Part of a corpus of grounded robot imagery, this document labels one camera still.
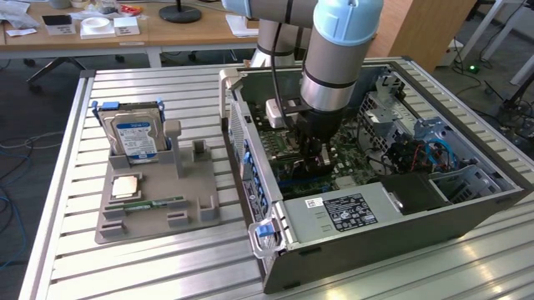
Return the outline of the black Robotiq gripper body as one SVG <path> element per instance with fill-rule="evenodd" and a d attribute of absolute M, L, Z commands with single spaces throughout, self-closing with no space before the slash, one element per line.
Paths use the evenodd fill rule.
<path fill-rule="evenodd" d="M 298 116 L 298 129 L 307 138 L 328 143 L 339 131 L 342 118 L 342 109 L 331 112 L 316 109 L 302 111 Z"/>

